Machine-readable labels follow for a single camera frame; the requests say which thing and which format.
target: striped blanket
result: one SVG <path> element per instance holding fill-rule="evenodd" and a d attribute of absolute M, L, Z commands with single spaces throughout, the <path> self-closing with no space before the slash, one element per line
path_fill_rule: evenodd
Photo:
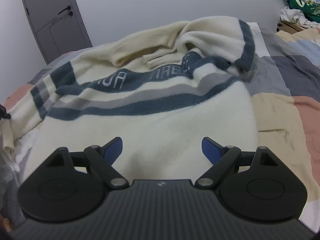
<path fill-rule="evenodd" d="M 129 181 L 195 181 L 212 166 L 203 137 L 257 147 L 241 82 L 254 52 L 250 27 L 231 17 L 177 22 L 89 49 L 50 71 L 10 109 L 11 120 L 1 120 L 4 157 L 15 165 L 14 140 L 41 123 L 24 178 L 58 147 L 82 151 L 120 136 L 124 150 L 113 167 Z"/>

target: fleece blanket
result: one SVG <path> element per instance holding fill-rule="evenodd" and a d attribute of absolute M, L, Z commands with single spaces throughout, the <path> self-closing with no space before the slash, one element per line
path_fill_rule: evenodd
<path fill-rule="evenodd" d="M 303 182 L 308 202 L 300 220 L 320 227 L 320 46 L 317 29 L 293 35 L 252 26 L 252 78 L 258 144 L 270 148 Z"/>
<path fill-rule="evenodd" d="M 241 82 L 254 53 L 250 27 L 231 17 L 177 22 L 89 49 L 50 71 L 11 108 L 11 120 L 1 120 L 4 157 L 14 166 L 14 141 L 41 123 L 23 179 L 58 147 L 82 151 L 120 136 L 113 167 L 129 181 L 195 181 L 212 166 L 203 137 L 257 147 Z"/>

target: gray stripe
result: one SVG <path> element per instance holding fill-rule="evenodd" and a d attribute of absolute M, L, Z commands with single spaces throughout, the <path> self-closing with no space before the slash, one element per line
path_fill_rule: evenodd
<path fill-rule="evenodd" d="M 49 94 L 49 92 L 47 90 L 47 86 L 45 85 L 43 80 L 38 82 L 37 88 L 39 90 L 39 94 L 41 96 L 42 101 L 45 103 L 49 99 L 50 94 Z"/>
<path fill-rule="evenodd" d="M 49 111 L 54 104 L 55 104 L 54 102 L 52 102 L 50 99 L 48 99 L 47 101 L 44 102 L 43 107 L 47 111 Z"/>
<path fill-rule="evenodd" d="M 136 102 L 165 98 L 173 95 L 192 94 L 197 96 L 203 96 L 214 86 L 224 83 L 230 77 L 232 77 L 232 75 L 228 73 L 212 73 L 202 78 L 198 87 L 196 88 L 187 84 L 179 84 L 165 89 L 152 89 L 140 91 L 128 96 L 127 98 L 115 99 L 112 101 L 91 101 L 83 98 L 75 98 L 69 103 L 63 103 L 62 101 L 58 101 L 54 105 L 54 107 L 66 107 L 75 110 L 83 110 L 88 107 L 112 109 L 121 106 L 127 106 Z"/>
<path fill-rule="evenodd" d="M 29 158 L 29 155 L 30 155 L 30 153 L 31 153 L 31 150 L 32 150 L 32 147 L 27 150 L 26 155 L 23 157 L 23 159 L 22 159 L 21 162 L 19 163 L 19 168 L 20 168 L 19 180 L 20 180 L 20 182 L 22 182 L 23 173 L 24 173 L 24 170 L 25 170 L 25 168 L 26 168 L 27 160 L 28 160 L 28 158 Z"/>

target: gray patch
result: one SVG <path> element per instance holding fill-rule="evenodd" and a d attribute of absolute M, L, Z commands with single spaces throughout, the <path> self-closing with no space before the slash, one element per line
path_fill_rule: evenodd
<path fill-rule="evenodd" d="M 305 56 L 272 57 L 291 96 L 311 97 L 320 102 L 320 70 Z"/>
<path fill-rule="evenodd" d="M 48 73 L 49 70 L 50 70 L 50 68 L 44 68 L 44 69 L 40 70 L 36 74 L 36 76 L 31 81 L 29 81 L 28 83 L 30 85 L 35 85 L 45 74 Z"/>
<path fill-rule="evenodd" d="M 26 155 L 23 157 L 23 159 L 22 159 L 22 160 L 20 161 L 20 163 L 19 163 L 19 168 L 20 168 L 19 180 L 20 180 L 20 181 L 22 181 L 23 173 L 24 173 L 24 170 L 25 170 L 25 168 L 26 168 L 27 160 L 28 160 L 28 158 L 29 158 L 29 155 L 30 155 L 30 153 L 31 153 L 31 150 L 32 150 L 32 147 L 27 150 Z"/>
<path fill-rule="evenodd" d="M 301 55 L 295 48 L 269 29 L 260 26 L 259 28 L 270 56 Z"/>
<path fill-rule="evenodd" d="M 69 62 L 70 60 L 74 59 L 75 57 L 77 57 L 78 55 L 80 55 L 82 52 L 85 52 L 86 50 L 89 50 L 89 49 L 92 49 L 92 48 L 86 48 L 86 49 L 81 49 L 81 50 L 78 50 L 78 51 L 73 51 L 71 52 L 70 54 L 66 55 L 65 57 L 58 57 L 57 59 L 59 59 L 58 61 L 55 61 L 55 64 L 54 65 L 51 65 L 51 63 L 49 65 L 51 65 L 51 70 L 50 70 L 50 73 L 52 71 L 54 71 L 55 69 L 57 69 L 58 67 L 61 67 L 62 65 L 64 65 L 65 63 Z"/>
<path fill-rule="evenodd" d="M 58 101 L 54 107 L 67 107 L 69 109 L 83 110 L 87 107 L 96 107 L 100 109 L 112 109 L 121 106 L 127 106 L 132 103 L 165 98 L 180 94 L 193 94 L 197 96 L 205 95 L 214 86 L 227 81 L 232 75 L 212 73 L 200 81 L 198 87 L 194 88 L 186 84 L 179 84 L 166 89 L 144 90 L 134 93 L 127 98 L 116 99 L 112 101 L 91 101 L 83 98 L 76 98 L 69 103 Z"/>
<path fill-rule="evenodd" d="M 37 88 L 39 90 L 39 95 L 42 99 L 42 102 L 45 103 L 49 99 L 50 94 L 49 94 L 49 92 L 47 90 L 47 86 L 45 85 L 43 80 L 41 80 L 40 82 L 37 83 Z"/>
<path fill-rule="evenodd" d="M 60 57 L 57 57 L 54 61 L 52 61 L 52 62 L 50 62 L 49 64 L 48 64 L 48 68 L 49 69 L 52 69 L 53 67 L 55 67 L 60 61 L 62 61 L 65 57 L 67 57 L 68 55 L 70 55 L 70 54 L 62 54 Z"/>
<path fill-rule="evenodd" d="M 0 129 L 0 151 L 3 151 L 3 138 L 1 135 L 1 129 Z M 0 154 L 0 165 L 6 164 L 4 159 L 2 158 L 1 154 Z"/>
<path fill-rule="evenodd" d="M 244 83 L 251 96 L 264 92 L 291 96 L 282 75 L 271 57 L 258 57 L 253 60 L 254 75 L 250 82 Z"/>
<path fill-rule="evenodd" d="M 9 218 L 14 227 L 19 226 L 26 219 L 24 218 L 18 202 L 18 185 L 15 180 L 8 182 L 7 191 L 4 194 L 4 207 L 1 214 Z"/>

